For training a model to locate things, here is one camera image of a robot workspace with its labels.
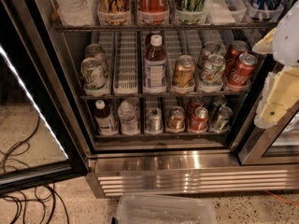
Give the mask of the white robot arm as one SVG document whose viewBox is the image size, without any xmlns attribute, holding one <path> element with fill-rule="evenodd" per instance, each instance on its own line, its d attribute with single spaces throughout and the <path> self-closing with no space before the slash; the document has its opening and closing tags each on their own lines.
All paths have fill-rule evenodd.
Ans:
<svg viewBox="0 0 299 224">
<path fill-rule="evenodd" d="M 256 109 L 254 124 L 268 129 L 278 124 L 287 111 L 299 101 L 299 1 L 252 51 L 272 54 L 283 65 L 277 74 L 270 72 L 262 92 L 262 100 Z"/>
</svg>

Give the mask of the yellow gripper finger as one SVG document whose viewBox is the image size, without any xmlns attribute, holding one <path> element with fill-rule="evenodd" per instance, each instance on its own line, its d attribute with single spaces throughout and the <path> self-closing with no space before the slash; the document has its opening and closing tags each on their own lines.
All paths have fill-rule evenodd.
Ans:
<svg viewBox="0 0 299 224">
<path fill-rule="evenodd" d="M 273 28 L 270 32 L 268 32 L 260 41 L 258 41 L 252 47 L 252 51 L 258 54 L 272 54 L 273 40 L 276 30 L 276 28 Z"/>
<path fill-rule="evenodd" d="M 285 66 L 270 72 L 264 82 L 254 124 L 268 129 L 278 124 L 287 111 L 299 101 L 299 67 Z"/>
</svg>

